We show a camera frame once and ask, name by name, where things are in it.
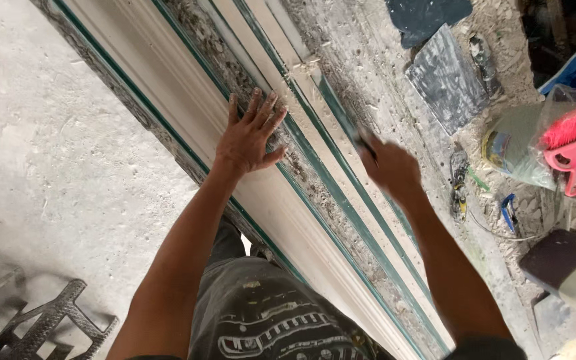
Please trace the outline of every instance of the concrete floor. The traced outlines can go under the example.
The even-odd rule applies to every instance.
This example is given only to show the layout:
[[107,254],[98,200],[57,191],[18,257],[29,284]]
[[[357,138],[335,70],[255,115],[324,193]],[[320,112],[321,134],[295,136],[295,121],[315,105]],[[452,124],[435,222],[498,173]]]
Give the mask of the concrete floor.
[[39,304],[78,277],[82,306],[123,320],[195,191],[29,1],[0,1],[0,276],[27,279],[0,305]]

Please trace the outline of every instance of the plastic bag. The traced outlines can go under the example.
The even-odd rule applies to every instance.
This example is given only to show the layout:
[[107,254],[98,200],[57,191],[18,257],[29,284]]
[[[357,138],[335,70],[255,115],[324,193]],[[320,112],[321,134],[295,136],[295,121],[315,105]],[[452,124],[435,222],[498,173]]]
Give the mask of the plastic bag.
[[555,85],[545,102],[509,108],[486,133],[481,155],[496,170],[524,183],[557,189],[543,157],[540,137],[564,114],[576,109],[576,89]]

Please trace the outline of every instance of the cable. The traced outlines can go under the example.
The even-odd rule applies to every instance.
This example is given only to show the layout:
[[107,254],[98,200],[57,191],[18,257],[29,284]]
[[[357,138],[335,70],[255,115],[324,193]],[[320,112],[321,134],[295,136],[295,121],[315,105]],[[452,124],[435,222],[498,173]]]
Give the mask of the cable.
[[544,231],[544,232],[542,232],[542,233],[540,233],[540,234],[537,234],[537,235],[532,235],[532,236],[528,236],[528,237],[525,237],[525,238],[511,238],[510,236],[501,235],[501,234],[495,233],[495,232],[492,231],[492,230],[489,230],[489,229],[485,228],[484,225],[481,225],[481,224],[477,221],[477,218],[476,218],[475,215],[472,213],[472,211],[468,210],[468,212],[470,213],[470,217],[475,221],[475,224],[476,224],[477,226],[479,226],[480,228],[484,229],[485,231],[489,232],[490,234],[492,234],[492,235],[494,235],[494,236],[496,236],[496,237],[498,237],[498,238],[502,238],[502,239],[510,240],[510,241],[526,241],[526,240],[532,240],[532,239],[534,239],[534,238],[540,238],[540,237],[543,237],[543,236],[548,235],[548,233],[550,232],[550,230],[552,230],[552,229],[555,227],[555,225],[553,225],[553,226],[551,226],[550,228],[548,228],[547,231]]

